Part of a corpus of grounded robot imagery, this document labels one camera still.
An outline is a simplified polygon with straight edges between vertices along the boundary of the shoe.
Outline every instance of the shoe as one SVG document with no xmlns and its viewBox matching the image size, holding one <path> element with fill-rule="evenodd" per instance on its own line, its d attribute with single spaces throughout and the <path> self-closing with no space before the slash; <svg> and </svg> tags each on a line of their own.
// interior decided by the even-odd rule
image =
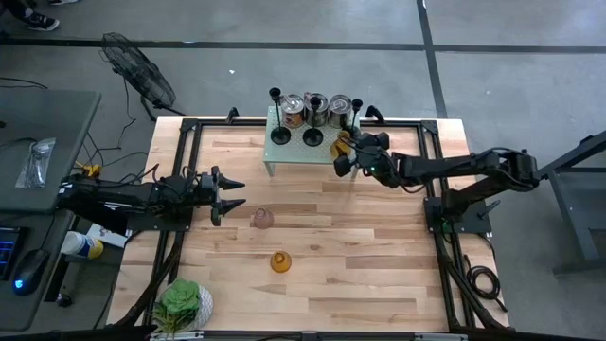
<svg viewBox="0 0 606 341">
<path fill-rule="evenodd" d="M 48 0 L 48 5 L 52 6 L 61 6 L 66 4 L 73 4 L 75 2 L 79 2 L 80 0 Z"/>
<path fill-rule="evenodd" d="M 36 12 L 31 13 L 31 15 L 24 18 L 23 21 L 26 23 L 27 28 L 33 30 L 50 32 L 51 30 L 59 27 L 59 20 L 49 18 Z"/>
</svg>

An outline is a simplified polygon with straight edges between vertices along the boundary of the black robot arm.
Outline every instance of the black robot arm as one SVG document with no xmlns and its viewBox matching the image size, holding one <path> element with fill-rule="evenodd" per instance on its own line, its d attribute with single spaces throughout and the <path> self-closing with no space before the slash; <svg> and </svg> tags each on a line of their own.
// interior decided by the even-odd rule
<svg viewBox="0 0 606 341">
<path fill-rule="evenodd" d="M 529 191 L 539 185 L 534 177 L 536 160 L 526 150 L 492 148 L 478 154 L 426 159 L 401 153 L 389 155 L 386 133 L 364 133 L 355 140 L 344 142 L 356 151 L 357 157 L 351 161 L 346 155 L 339 156 L 334 161 L 336 173 L 343 176 L 355 166 L 362 169 L 365 176 L 373 176 L 390 188 L 423 185 L 442 177 L 486 175 L 471 186 L 442 193 L 441 215 L 453 222 L 458 221 L 471 204 L 504 190 Z"/>
<path fill-rule="evenodd" d="M 211 173 L 189 173 L 155 179 L 157 165 L 150 171 L 154 182 L 144 184 L 103 181 L 83 175 L 63 179 L 58 208 L 124 235 L 131 230 L 187 229 L 190 212 L 197 206 L 211 206 L 211 220 L 221 225 L 221 216 L 245 200 L 222 200 L 219 189 L 244 187 L 225 178 L 219 167 Z"/>
</svg>

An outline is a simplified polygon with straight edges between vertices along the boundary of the fan grille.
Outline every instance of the fan grille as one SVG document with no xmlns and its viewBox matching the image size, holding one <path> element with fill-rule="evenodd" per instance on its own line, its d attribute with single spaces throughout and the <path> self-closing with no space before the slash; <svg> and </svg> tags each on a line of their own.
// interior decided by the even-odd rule
<svg viewBox="0 0 606 341">
<path fill-rule="evenodd" d="M 103 34 L 103 53 L 114 71 L 143 97 L 157 107 L 170 108 L 176 96 L 170 84 L 162 76 L 158 66 L 152 63 L 138 48 L 119 33 Z"/>
</svg>

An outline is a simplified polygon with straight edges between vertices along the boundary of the gray floor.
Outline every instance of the gray floor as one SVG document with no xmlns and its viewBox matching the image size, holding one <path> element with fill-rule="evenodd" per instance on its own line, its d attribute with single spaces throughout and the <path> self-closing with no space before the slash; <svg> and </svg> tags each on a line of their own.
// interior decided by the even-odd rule
<svg viewBox="0 0 606 341">
<path fill-rule="evenodd" d="M 426 0 L 436 44 L 605 45 L 606 6 L 594 0 Z M 131 39 L 230 42 L 419 44 L 414 0 L 83 0 L 40 11 L 62 19 L 54 33 L 25 32 L 8 15 L 2 26 L 18 36 L 98 39 L 118 31 Z M 177 93 L 176 108 L 195 115 L 264 115 L 267 89 L 345 93 L 388 117 L 436 117 L 424 52 L 236 49 L 144 49 Z M 606 55 L 437 53 L 449 117 L 462 118 L 474 151 L 528 148 L 544 165 L 606 128 Z M 116 144 L 128 122 L 121 78 L 98 48 L 0 45 L 0 76 L 51 88 L 103 94 L 91 134 Z M 146 151 L 153 125 L 131 89 L 138 118 L 122 152 Z M 117 179 L 143 167 L 134 157 L 108 168 Z M 530 193 L 505 193 L 493 211 L 494 244 L 509 318 L 521 331 L 606 338 L 605 272 L 554 278 L 554 266 L 579 257 L 547 183 Z M 88 329 L 105 302 L 116 270 L 84 267 L 77 303 L 43 304 L 29 332 Z"/>
</svg>

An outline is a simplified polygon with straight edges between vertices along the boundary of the wood grain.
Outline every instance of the wood grain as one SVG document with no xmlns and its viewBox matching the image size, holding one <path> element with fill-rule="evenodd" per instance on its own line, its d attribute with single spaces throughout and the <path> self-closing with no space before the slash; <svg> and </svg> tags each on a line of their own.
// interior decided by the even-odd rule
<svg viewBox="0 0 606 341">
<path fill-rule="evenodd" d="M 158 176 L 172 170 L 181 119 L 158 118 L 147 163 L 148 168 L 159 164 Z M 469 152 L 460 120 L 439 120 L 438 127 L 445 156 Z M 415 132 L 385 131 L 391 151 L 419 154 Z M 221 227 L 212 226 L 207 208 L 197 209 L 186 235 L 179 277 L 197 281 L 213 295 L 214 314 L 205 329 L 446 331 L 436 250 L 422 212 L 424 192 L 406 194 L 361 174 L 350 182 L 330 166 L 277 165 L 270 178 L 262 163 L 264 132 L 264 127 L 213 127 L 202 134 L 196 170 L 219 166 L 225 176 L 246 183 L 222 197 L 247 199 Z M 450 185 L 473 182 L 461 177 Z M 274 227 L 251 227 L 258 207 L 274 213 Z M 127 246 L 109 323 L 122 317 L 148 284 L 157 238 L 144 232 Z M 461 244 L 473 264 L 495 270 L 484 241 L 463 235 Z M 277 250 L 293 257 L 284 274 L 269 266 Z M 462 321 L 460 293 L 453 287 Z M 486 305 L 507 324 L 496 304 Z"/>
</svg>

